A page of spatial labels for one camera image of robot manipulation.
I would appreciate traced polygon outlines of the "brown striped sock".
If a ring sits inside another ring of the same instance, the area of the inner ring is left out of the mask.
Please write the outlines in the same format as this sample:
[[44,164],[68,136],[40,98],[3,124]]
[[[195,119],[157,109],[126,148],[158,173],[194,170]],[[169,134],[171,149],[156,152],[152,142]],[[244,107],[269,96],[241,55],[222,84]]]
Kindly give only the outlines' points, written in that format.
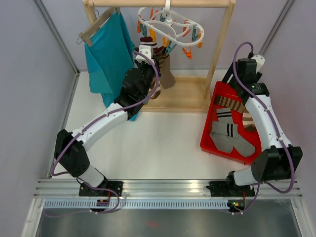
[[151,86],[150,86],[150,89],[149,89],[149,94],[153,91],[153,94],[150,97],[151,100],[157,99],[160,96],[160,94],[161,94],[161,89],[163,89],[161,84],[160,84],[160,80],[159,79],[157,81],[156,78],[155,78],[155,80],[153,80],[152,83],[151,83]]
[[216,105],[230,108],[231,110],[242,114],[242,124],[247,132],[254,132],[256,130],[255,122],[242,102],[220,95],[215,96],[214,102]]

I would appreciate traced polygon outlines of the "teal clothespin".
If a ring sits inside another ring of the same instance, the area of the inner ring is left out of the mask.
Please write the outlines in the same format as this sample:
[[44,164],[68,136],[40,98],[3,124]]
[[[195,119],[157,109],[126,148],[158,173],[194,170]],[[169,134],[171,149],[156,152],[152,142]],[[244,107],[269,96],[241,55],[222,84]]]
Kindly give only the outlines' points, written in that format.
[[172,41],[169,41],[165,49],[165,55],[168,56],[176,46],[177,44],[173,43]]

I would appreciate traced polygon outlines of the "orange clothespin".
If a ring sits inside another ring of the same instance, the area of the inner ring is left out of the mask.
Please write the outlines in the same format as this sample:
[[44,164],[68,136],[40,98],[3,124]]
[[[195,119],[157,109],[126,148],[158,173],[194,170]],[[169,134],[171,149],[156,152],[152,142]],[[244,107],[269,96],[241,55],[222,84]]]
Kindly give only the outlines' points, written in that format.
[[167,39],[166,37],[163,37],[163,38],[162,38],[162,46],[163,46],[164,48],[167,48],[167,47],[169,46],[169,43],[170,43],[170,40],[169,40],[169,39]]
[[144,26],[140,21],[138,21],[138,25],[137,25],[137,33],[142,33],[143,37],[147,37],[148,33],[147,33],[147,27]]
[[186,50],[184,47],[182,48],[182,51],[183,53],[185,54],[185,56],[188,58],[188,59],[192,59],[192,48],[189,47],[188,50]]
[[153,42],[156,42],[157,41],[157,38],[156,38],[156,32],[154,29],[150,28],[150,37],[152,38]]

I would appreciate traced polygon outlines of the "beige sock maroon striped cuff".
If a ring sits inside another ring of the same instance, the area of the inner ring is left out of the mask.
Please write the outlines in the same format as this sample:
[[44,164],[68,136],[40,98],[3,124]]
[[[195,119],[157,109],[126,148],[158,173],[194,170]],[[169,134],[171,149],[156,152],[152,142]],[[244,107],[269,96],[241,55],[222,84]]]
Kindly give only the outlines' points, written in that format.
[[148,45],[153,48],[154,55],[158,53],[157,43],[154,42],[152,37],[140,37],[141,45]]

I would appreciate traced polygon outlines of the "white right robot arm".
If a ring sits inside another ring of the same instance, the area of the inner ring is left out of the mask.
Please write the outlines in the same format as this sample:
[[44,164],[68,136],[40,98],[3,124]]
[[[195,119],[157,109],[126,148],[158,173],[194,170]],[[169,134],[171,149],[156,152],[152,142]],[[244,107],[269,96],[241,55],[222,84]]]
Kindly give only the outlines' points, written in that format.
[[211,123],[210,138],[215,148],[226,154],[237,151],[244,158],[255,153],[255,146],[238,131],[233,121],[233,112],[249,114],[242,120],[244,128],[252,125],[259,135],[261,153],[245,169],[229,172],[222,187],[231,195],[249,190],[251,185],[267,184],[281,194],[290,192],[294,186],[295,171],[303,156],[302,149],[293,146],[284,134],[271,105],[270,93],[264,83],[259,82],[259,70],[264,58],[235,60],[232,63],[232,79],[225,78],[236,91],[239,101],[225,96],[216,96],[214,102],[217,119]]

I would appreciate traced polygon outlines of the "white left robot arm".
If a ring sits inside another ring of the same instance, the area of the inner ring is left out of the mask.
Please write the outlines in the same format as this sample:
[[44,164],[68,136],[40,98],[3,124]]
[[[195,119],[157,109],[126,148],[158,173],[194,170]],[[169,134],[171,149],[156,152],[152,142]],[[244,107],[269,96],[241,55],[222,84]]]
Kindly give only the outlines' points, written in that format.
[[138,114],[153,94],[150,87],[158,77],[159,72],[154,62],[138,63],[136,68],[126,71],[118,97],[101,115],[71,132],[65,129],[58,132],[55,164],[60,164],[65,174],[70,174],[80,182],[80,195],[112,197],[119,194],[90,163],[87,151],[106,133]]

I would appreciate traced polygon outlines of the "wooden clothes hanger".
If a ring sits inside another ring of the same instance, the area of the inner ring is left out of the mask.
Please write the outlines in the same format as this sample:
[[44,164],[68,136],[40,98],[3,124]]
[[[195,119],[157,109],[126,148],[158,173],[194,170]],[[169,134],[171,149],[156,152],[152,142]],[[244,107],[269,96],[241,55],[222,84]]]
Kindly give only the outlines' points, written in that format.
[[79,38],[77,39],[77,44],[79,39],[85,42],[89,47],[93,45],[91,37],[100,29],[100,27],[110,18],[113,13],[120,14],[120,8],[110,7],[105,12],[101,14],[99,18],[96,19],[84,32],[79,33]]

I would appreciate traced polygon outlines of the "red plastic tray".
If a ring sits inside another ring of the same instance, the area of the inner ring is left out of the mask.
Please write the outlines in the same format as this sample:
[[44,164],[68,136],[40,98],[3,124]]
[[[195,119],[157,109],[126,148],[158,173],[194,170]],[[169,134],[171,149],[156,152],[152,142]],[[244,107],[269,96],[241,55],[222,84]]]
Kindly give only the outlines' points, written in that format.
[[212,129],[212,123],[218,120],[216,110],[221,108],[221,106],[214,103],[216,96],[224,96],[239,102],[241,101],[241,99],[238,98],[236,91],[228,84],[222,83],[220,81],[216,82],[200,141],[201,150],[213,155],[243,163],[244,165],[251,165],[255,158],[257,158],[257,156],[259,156],[262,151],[261,142],[256,130],[253,132],[247,132],[244,129],[242,124],[242,114],[232,111],[233,122],[238,125],[239,134],[255,147],[255,153],[249,157],[243,157],[236,149],[233,149],[231,153],[225,153],[217,150],[215,147],[215,144],[210,137],[210,132]]

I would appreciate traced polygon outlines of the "teal t-shirt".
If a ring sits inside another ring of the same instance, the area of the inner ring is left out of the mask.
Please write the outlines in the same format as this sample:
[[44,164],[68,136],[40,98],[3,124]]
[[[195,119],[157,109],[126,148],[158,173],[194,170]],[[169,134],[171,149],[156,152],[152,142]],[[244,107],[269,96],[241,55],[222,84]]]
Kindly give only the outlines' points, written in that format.
[[90,92],[102,96],[105,107],[119,96],[125,73],[134,68],[134,42],[124,17],[114,12],[84,45]]

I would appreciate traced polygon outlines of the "wooden clothes rack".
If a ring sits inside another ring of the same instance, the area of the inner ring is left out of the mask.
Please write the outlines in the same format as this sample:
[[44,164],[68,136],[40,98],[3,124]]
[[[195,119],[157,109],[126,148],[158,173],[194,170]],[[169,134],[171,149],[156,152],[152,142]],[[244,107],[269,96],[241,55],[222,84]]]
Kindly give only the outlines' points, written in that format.
[[[233,0],[85,0],[90,26],[84,41],[90,90],[106,106],[124,106],[141,98],[144,112],[206,112],[209,87],[231,21]],[[224,8],[225,13],[205,80],[175,78],[170,71],[172,50],[192,57],[205,29],[174,7]]]

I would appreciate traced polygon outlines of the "grey sock black stripes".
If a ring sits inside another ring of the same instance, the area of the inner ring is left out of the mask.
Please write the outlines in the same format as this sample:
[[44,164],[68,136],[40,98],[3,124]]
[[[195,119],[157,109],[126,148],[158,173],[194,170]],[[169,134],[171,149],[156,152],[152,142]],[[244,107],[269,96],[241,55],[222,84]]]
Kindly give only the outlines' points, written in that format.
[[218,133],[228,137],[229,141],[240,155],[249,157],[255,153],[255,147],[246,141],[238,132],[238,125],[234,123],[230,108],[216,110],[217,121],[213,121],[210,133]]

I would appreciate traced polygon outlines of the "white clip hanger frame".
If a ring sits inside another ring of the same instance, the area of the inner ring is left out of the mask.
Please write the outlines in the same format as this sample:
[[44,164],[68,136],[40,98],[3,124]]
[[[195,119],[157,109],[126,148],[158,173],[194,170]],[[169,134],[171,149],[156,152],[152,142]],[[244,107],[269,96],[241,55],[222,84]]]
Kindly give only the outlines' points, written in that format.
[[183,48],[203,45],[204,28],[197,22],[171,10],[171,1],[166,0],[160,10],[150,9],[150,17],[145,19],[143,13],[148,7],[138,9],[138,25],[162,37],[166,42]]

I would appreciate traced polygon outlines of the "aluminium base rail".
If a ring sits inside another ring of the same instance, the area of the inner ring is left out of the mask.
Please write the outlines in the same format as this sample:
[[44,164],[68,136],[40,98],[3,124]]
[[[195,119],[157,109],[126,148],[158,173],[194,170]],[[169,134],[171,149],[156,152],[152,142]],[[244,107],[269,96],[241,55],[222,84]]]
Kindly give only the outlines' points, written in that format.
[[[208,179],[126,179],[119,190],[126,199],[211,199],[215,198],[206,187]],[[40,179],[33,198],[81,198],[75,179]],[[302,199],[299,184],[287,194],[280,194],[270,186],[260,186],[258,199]]]

